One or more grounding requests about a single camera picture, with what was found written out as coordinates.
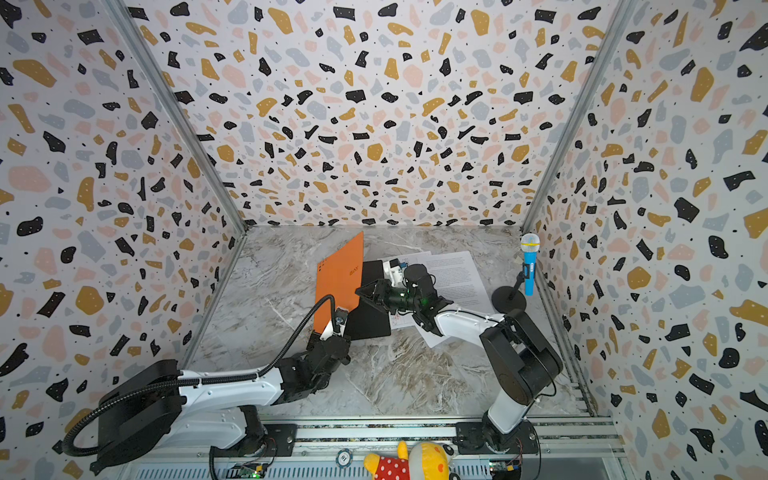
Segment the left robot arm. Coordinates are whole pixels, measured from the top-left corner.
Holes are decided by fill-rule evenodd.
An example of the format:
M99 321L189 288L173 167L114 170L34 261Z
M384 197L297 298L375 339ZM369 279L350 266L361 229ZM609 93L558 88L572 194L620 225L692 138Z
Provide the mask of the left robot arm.
M266 446L261 407L296 402L326 388L349 361L346 310L338 308L310 349L281 350L260 369L196 373L174 360L158 361L105 395L65 434L61 449L93 457L90 470L127 464L167 444L212 443L221 452L251 453Z

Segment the printed paper sheet with diagram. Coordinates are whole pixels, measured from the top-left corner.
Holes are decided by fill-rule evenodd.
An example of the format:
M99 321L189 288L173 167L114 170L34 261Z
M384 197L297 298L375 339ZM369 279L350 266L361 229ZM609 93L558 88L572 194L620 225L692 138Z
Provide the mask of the printed paper sheet with diagram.
M425 259L427 259L431 255L432 253L430 251L416 252L412 254L398 256L397 259L399 259L402 262L407 262L408 266L410 266L411 264L422 263ZM390 319L390 326L392 330L410 327L413 324L413 320L410 314L390 315L389 319Z

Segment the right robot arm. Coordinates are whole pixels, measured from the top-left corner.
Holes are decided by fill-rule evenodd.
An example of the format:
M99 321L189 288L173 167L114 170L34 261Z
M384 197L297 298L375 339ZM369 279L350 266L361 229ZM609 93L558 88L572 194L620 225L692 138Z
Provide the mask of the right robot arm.
M527 414L547 387L556 386L563 368L558 352L525 311L481 314L454 306L438 294L422 264L406 267L398 285L377 279L355 294L381 312L411 315L425 332L483 348L500 391L481 421L456 426L455 444L462 453L506 453L525 445Z

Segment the printed paper sheet top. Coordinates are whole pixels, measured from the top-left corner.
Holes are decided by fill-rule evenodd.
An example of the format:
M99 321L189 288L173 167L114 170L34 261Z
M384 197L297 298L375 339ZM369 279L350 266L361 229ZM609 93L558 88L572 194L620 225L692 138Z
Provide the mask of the printed paper sheet top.
M435 276L437 292L462 309L481 314L495 312L475 262L468 251L431 255L424 259Z

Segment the orange folder black inside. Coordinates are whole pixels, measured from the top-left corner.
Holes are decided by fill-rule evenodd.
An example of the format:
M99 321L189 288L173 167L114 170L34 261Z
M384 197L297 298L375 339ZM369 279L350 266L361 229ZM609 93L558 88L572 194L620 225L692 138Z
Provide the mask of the orange folder black inside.
M348 313L344 334L352 341L391 335L389 315L368 305L355 290L384 278L381 260L364 261L364 234L359 233L317 265L316 300L331 294Z

